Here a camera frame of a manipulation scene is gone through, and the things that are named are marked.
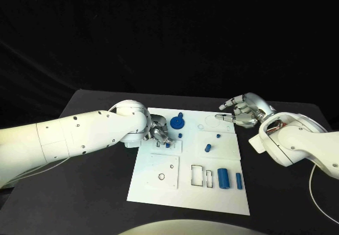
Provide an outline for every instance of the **black curtain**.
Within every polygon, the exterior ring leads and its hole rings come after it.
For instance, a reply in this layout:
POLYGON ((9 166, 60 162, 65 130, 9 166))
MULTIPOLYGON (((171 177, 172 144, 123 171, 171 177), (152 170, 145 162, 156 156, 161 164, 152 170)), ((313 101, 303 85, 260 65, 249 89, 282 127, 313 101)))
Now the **black curtain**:
POLYGON ((0 126, 58 118, 78 89, 315 103, 334 128, 329 9, 262 1, 0 2, 0 126))

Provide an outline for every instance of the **metal hand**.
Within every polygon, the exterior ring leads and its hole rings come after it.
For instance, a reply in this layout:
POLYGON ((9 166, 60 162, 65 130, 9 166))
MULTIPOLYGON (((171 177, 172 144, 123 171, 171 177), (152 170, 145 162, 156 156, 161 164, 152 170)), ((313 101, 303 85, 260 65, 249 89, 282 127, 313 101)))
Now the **metal hand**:
POLYGON ((162 145, 172 144, 175 141, 168 137, 168 124, 166 118, 161 115, 152 114, 152 127, 150 132, 145 137, 145 140, 153 139, 161 141, 162 145))
POLYGON ((236 116, 217 114, 215 118, 233 122, 244 128, 254 127, 259 121, 263 123, 267 118, 277 113, 273 106, 270 106, 263 98, 254 93, 247 93, 230 99, 220 106, 220 110, 224 110, 233 105, 236 105, 236 116))

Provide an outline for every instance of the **black table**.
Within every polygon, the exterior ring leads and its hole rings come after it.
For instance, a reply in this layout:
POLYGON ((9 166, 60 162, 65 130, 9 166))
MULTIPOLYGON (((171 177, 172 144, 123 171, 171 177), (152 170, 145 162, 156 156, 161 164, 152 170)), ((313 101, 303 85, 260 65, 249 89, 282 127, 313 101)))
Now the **black table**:
MULTIPOLYGON (((212 112, 227 100, 78 90, 61 117, 109 110, 124 99, 140 101, 146 107, 212 112)), ((270 104, 280 112, 305 114, 329 129, 316 105, 270 104)), ((137 148, 127 149, 119 143, 73 157, 51 171, 21 181, 0 211, 0 234, 119 234, 168 219, 211 220, 269 234, 335 234, 339 227, 318 210, 308 191, 313 163, 303 160, 290 167, 280 166, 249 143, 259 127, 237 127, 236 131, 251 216, 129 202, 137 148)), ((337 219, 338 189, 339 181, 316 169, 313 195, 337 219)))

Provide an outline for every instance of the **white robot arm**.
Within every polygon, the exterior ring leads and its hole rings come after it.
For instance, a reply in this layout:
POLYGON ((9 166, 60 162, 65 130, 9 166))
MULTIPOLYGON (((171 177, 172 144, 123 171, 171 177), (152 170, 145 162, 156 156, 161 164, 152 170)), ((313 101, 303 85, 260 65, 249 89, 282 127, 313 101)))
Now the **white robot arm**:
POLYGON ((220 114, 215 118, 246 128, 262 122, 260 133, 250 139, 257 152, 267 151, 283 166, 308 158, 329 176, 339 179, 339 132, 328 133, 319 123, 302 114, 277 113, 254 93, 237 96, 220 109, 233 105, 236 116, 220 114))
POLYGON ((126 100, 110 111, 94 111, 0 130, 0 188, 23 172, 91 153, 119 141, 139 147, 142 139, 172 143, 166 119, 142 103, 126 100))

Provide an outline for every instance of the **white board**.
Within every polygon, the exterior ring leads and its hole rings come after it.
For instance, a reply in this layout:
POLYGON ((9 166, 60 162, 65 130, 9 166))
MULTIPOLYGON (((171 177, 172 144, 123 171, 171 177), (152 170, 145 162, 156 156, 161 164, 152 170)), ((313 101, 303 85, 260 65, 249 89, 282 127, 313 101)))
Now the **white board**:
POLYGON ((158 108, 149 108, 149 111, 152 114, 159 114, 166 118, 169 137, 181 141, 181 143, 175 147, 162 147, 159 150, 156 141, 149 140, 142 142, 127 201, 250 215, 244 182, 243 190, 237 189, 236 173, 243 174, 243 170, 234 124, 217 120, 214 116, 218 113, 214 112, 158 108), (181 130, 175 130, 171 127, 171 119, 178 116, 179 112, 184 113, 185 126, 181 130), (207 143, 212 145, 208 153, 205 152, 207 143), (163 159, 159 161, 165 163, 163 171, 166 170, 168 174, 171 174, 169 184, 165 184, 165 179, 161 180, 158 178, 162 171, 161 167, 156 167, 156 170, 150 170, 153 161, 150 158, 155 155, 161 158, 163 156, 163 159), (174 157, 178 157, 179 174, 176 178, 178 184, 176 186, 174 184, 171 187, 175 171, 169 171, 171 168, 168 167, 175 164, 171 163, 174 157), (192 185, 192 165, 204 167, 202 187, 192 185), (220 168, 228 169, 230 189, 220 188, 220 168), (207 170, 212 171, 212 188, 207 187, 207 170), (155 180, 152 186, 148 185, 150 184, 148 183, 150 175, 153 175, 155 180))

